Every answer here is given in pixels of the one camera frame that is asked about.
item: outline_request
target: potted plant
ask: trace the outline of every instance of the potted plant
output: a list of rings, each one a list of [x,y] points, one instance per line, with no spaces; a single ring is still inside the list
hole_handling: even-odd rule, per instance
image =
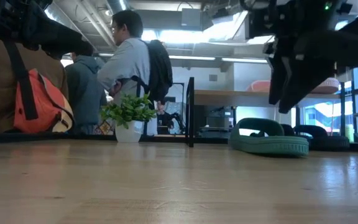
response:
[[[115,120],[118,142],[139,142],[143,133],[143,123],[157,116],[156,110],[149,108],[152,102],[148,97],[147,94],[141,98],[124,95],[121,98],[121,105],[111,103],[102,108],[103,119]]]

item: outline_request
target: ceiling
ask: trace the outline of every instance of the ceiling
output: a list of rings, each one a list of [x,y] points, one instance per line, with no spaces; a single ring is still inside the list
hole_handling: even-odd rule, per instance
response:
[[[45,12],[51,19],[80,32],[98,53],[111,55],[116,49],[110,31],[112,2],[125,3],[136,10],[145,25],[142,38],[164,41],[170,55],[264,58],[263,43],[269,38],[246,40],[244,20],[247,12],[239,7],[238,0],[54,0]],[[230,16],[212,20],[218,10],[224,8]],[[184,26],[186,16],[192,16],[183,16],[185,12],[201,13],[200,25]],[[180,67],[226,68],[227,63],[221,60],[173,60],[173,65]]]

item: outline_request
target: black backpack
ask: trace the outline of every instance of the black backpack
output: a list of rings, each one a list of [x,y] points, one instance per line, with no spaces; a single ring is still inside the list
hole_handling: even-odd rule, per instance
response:
[[[172,66],[169,54],[159,40],[152,40],[146,43],[150,59],[150,79],[146,85],[139,77],[132,77],[149,94],[150,101],[163,101],[168,94],[169,88],[173,85]]]

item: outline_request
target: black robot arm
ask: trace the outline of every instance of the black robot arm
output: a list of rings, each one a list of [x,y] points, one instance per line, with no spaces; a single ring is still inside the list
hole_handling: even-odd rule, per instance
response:
[[[172,121],[173,119],[175,119],[176,121],[178,121],[179,130],[180,130],[181,133],[184,133],[184,132],[185,132],[185,127],[183,126],[183,123],[182,123],[182,120],[181,120],[180,115],[179,115],[178,113],[170,114],[169,120]]]
[[[47,17],[52,0],[0,0],[0,39],[22,43],[31,50],[41,45],[49,55],[61,58],[69,52],[92,54],[82,35]]]
[[[272,68],[269,103],[279,103],[279,112],[289,112],[334,76],[335,64],[358,67],[358,18],[334,30],[338,17],[352,8],[346,0],[291,0],[284,5],[276,5],[276,0],[254,1],[268,6],[244,7],[249,10],[248,38],[275,36],[273,43],[265,44],[264,53]]]

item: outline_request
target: gray shirt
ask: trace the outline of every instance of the gray shirt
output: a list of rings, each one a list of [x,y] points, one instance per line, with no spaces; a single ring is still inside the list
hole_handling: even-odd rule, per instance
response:
[[[140,77],[144,83],[149,83],[150,59],[146,44],[139,39],[130,38],[118,47],[99,71],[98,80],[107,91],[110,91],[118,80],[124,80],[121,91],[114,96],[113,102],[119,105],[122,94],[136,95],[137,83],[130,80],[134,75]],[[147,134],[157,134],[157,119],[152,119],[147,124]]]

